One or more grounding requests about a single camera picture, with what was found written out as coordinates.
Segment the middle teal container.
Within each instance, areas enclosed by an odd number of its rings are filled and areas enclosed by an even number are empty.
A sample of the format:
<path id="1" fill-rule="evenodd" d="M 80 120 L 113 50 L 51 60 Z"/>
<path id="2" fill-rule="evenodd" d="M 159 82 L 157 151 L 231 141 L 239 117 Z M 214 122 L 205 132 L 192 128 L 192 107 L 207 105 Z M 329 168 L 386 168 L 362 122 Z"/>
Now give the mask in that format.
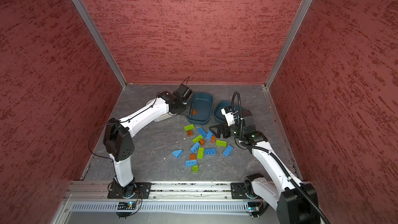
<path id="1" fill-rule="evenodd" d="M 194 93 L 191 101 L 193 110 L 196 114 L 188 116 L 187 120 L 190 124 L 195 125 L 206 125 L 209 123 L 211 118 L 212 106 L 213 106 L 213 96 L 205 92 Z"/>

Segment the right circuit board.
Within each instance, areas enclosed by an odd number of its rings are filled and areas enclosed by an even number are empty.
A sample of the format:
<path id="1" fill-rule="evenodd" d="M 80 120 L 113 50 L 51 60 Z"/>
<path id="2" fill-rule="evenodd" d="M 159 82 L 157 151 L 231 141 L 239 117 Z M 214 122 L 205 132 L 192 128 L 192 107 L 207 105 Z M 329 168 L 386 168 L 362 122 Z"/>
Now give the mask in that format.
<path id="1" fill-rule="evenodd" d="M 257 213 L 262 209 L 261 202 L 247 202 L 247 212 L 249 213 Z"/>

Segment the aluminium rail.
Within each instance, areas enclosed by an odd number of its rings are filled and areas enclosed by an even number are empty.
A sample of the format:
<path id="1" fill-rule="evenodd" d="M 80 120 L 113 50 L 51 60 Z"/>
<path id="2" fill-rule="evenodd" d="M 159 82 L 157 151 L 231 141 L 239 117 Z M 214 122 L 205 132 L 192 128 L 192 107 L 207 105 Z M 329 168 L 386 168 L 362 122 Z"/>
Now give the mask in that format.
<path id="1" fill-rule="evenodd" d="M 70 183 L 64 201 L 111 201 L 108 180 L 76 180 Z M 150 201 L 232 201 L 229 181 L 152 181 Z"/>

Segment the frame post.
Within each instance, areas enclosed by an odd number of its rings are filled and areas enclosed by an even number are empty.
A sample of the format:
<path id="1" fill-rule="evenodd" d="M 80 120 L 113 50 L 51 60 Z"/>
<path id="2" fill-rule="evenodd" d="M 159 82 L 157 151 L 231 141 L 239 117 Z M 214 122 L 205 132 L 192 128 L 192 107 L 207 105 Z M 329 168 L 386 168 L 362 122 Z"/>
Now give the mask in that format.
<path id="1" fill-rule="evenodd" d="M 300 6 L 296 12 L 294 19 L 293 19 L 292 25 L 289 29 L 289 32 L 286 36 L 286 39 L 281 47 L 281 50 L 277 56 L 274 66 L 267 78 L 266 83 L 265 83 L 266 90 L 269 90 L 271 88 L 271 85 L 272 85 L 274 79 L 276 78 L 276 75 L 285 59 L 286 54 L 289 51 L 289 48 L 290 48 L 290 46 L 291 46 L 301 24 L 306 16 L 306 13 L 307 13 L 312 1 L 313 0 L 302 0 L 301 1 Z"/>
<path id="2" fill-rule="evenodd" d="M 114 75 L 116 76 L 117 80 L 119 81 L 121 87 L 125 89 L 127 86 L 127 81 L 123 76 L 119 66 L 117 65 L 110 49 L 108 48 L 105 40 L 103 39 L 100 31 L 98 30 L 97 26 L 94 23 L 87 7 L 83 0 L 72 0 L 74 6 L 76 7 L 78 13 L 82 17 L 84 23 L 86 24 L 88 30 L 90 31 L 92 37 L 94 38 L 96 44 L 98 45 L 100 51 L 102 52 L 103 56 L 105 57 L 106 61 L 108 62 L 111 70 L 113 71 Z"/>

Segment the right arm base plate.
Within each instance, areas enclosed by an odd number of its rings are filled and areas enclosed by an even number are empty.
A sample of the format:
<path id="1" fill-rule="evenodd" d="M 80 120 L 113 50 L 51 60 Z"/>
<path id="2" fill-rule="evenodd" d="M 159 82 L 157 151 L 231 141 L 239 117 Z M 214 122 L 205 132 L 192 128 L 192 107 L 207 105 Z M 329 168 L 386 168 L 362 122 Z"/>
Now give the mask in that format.
<path id="1" fill-rule="evenodd" d="M 250 190 L 248 190 L 245 183 L 230 183 L 231 197 L 234 200 L 261 200 L 261 198 Z"/>

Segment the blue studded lego upper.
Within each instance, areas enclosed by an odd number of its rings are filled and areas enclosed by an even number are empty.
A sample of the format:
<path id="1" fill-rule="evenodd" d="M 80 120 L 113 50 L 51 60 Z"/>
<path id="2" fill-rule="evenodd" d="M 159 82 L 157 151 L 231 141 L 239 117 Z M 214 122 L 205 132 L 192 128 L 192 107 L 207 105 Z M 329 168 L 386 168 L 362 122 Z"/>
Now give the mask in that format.
<path id="1" fill-rule="evenodd" d="M 207 140 L 207 141 L 211 141 L 212 136 L 213 136 L 213 133 L 212 133 L 211 130 L 209 130 L 209 131 L 207 132 L 207 135 L 206 135 L 206 140 Z"/>

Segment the blue wedge lego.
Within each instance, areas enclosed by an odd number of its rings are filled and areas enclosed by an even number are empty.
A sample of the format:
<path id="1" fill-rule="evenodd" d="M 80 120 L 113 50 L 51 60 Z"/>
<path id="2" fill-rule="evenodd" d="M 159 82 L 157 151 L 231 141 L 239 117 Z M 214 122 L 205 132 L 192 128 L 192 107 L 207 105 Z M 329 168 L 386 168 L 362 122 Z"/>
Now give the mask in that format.
<path id="1" fill-rule="evenodd" d="M 182 155 L 182 153 L 183 153 L 183 150 L 182 150 L 182 149 L 179 149 L 179 150 L 174 150 L 174 151 L 172 152 L 172 155 L 173 155 L 176 159 L 178 159 L 178 158 Z"/>

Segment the circuit board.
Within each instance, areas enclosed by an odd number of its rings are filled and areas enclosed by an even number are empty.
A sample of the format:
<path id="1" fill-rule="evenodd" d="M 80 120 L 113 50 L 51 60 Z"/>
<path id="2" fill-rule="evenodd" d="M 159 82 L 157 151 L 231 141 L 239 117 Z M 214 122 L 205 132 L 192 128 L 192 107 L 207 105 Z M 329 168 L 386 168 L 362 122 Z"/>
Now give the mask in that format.
<path id="1" fill-rule="evenodd" d="M 257 213 L 262 209 L 261 202 L 247 202 L 247 212 L 249 213 Z"/>
<path id="2" fill-rule="evenodd" d="M 132 212 L 136 209 L 136 203 L 134 202 L 119 202 L 117 204 L 117 212 Z"/>

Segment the right teal container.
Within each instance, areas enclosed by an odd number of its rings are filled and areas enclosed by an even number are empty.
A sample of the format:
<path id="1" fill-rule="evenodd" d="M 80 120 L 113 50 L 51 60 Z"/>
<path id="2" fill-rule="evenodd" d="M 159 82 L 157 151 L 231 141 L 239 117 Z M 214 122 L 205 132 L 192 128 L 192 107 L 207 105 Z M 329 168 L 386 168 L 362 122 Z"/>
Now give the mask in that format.
<path id="1" fill-rule="evenodd" d="M 227 120 L 226 120 L 225 116 L 222 114 L 221 110 L 224 109 L 225 107 L 229 107 L 229 106 L 231 106 L 230 101 L 221 101 L 218 103 L 216 108 L 213 110 L 213 117 L 217 123 L 227 122 Z"/>

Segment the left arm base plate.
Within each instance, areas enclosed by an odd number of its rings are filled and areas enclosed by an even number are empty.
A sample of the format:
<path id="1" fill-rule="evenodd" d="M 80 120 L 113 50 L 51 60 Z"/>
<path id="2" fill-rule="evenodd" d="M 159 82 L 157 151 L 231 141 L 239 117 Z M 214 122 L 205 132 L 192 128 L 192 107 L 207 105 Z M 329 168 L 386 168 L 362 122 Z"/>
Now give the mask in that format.
<path id="1" fill-rule="evenodd" d="M 108 199 L 148 199 L 152 183 L 131 182 L 121 187 L 116 181 L 108 185 Z"/>

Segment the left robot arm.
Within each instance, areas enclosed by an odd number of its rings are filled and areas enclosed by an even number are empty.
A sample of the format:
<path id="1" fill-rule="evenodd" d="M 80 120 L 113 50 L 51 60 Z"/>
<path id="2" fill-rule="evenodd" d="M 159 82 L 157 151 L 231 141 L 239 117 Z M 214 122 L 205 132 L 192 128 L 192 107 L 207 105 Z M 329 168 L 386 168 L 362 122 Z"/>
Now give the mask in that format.
<path id="1" fill-rule="evenodd" d="M 131 155 L 135 150 L 132 138 L 145 126 L 162 115 L 193 114 L 189 102 L 193 91 L 180 84 L 174 92 L 157 93 L 149 105 L 119 120 L 111 118 L 106 124 L 103 144 L 113 163 L 115 177 L 112 186 L 125 199 L 139 193 L 132 172 Z"/>

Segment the white container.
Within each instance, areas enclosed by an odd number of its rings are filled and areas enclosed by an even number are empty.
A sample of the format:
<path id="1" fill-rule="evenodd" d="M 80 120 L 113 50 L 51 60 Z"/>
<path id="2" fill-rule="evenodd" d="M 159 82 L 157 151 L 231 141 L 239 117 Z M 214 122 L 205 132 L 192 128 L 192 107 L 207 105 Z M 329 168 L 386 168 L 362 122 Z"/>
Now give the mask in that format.
<path id="1" fill-rule="evenodd" d="M 146 104 L 144 119 L 150 123 L 152 121 L 159 122 L 168 118 L 174 117 L 176 114 L 170 112 L 169 105 L 162 98 L 150 100 Z"/>

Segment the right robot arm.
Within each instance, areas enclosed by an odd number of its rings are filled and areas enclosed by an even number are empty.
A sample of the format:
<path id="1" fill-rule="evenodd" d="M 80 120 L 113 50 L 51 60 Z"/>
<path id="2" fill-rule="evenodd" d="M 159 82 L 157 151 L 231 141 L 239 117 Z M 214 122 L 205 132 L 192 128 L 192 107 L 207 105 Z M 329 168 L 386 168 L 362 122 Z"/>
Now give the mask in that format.
<path id="1" fill-rule="evenodd" d="M 270 184 L 260 174 L 247 177 L 246 194 L 264 200 L 281 224 L 325 224 L 315 188 L 303 183 L 279 159 L 265 135 L 256 130 L 252 113 L 227 106 L 221 114 L 226 120 L 215 126 L 214 135 L 234 137 L 236 145 L 246 148 L 272 180 Z"/>

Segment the left circuit board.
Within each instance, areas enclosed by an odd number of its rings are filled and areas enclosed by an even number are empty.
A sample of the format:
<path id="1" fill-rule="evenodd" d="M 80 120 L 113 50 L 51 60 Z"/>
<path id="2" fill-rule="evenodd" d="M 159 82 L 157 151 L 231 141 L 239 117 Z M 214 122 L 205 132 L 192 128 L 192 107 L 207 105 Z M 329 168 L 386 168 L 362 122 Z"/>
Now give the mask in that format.
<path id="1" fill-rule="evenodd" d="M 136 203 L 134 202 L 119 202 L 117 204 L 117 212 L 132 212 L 136 209 Z"/>

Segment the left frame post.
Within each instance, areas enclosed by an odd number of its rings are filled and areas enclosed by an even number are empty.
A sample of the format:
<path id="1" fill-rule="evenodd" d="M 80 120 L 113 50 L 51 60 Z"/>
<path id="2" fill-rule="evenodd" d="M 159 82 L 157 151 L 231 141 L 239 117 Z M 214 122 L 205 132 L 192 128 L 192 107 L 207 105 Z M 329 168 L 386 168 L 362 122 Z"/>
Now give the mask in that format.
<path id="1" fill-rule="evenodd" d="M 111 70 L 113 71 L 114 75 L 116 76 L 117 80 L 119 81 L 121 87 L 125 89 L 127 86 L 127 81 L 123 76 L 119 66 L 117 65 L 110 49 L 108 48 L 105 40 L 103 39 L 100 31 L 98 30 L 97 26 L 94 23 L 87 7 L 83 0 L 72 0 L 74 6 L 76 7 L 78 13 L 82 17 L 84 23 L 86 24 L 88 30 L 90 31 L 92 37 L 94 38 L 96 44 L 98 45 L 100 51 L 102 52 L 103 56 L 105 57 L 106 61 L 108 62 Z"/>

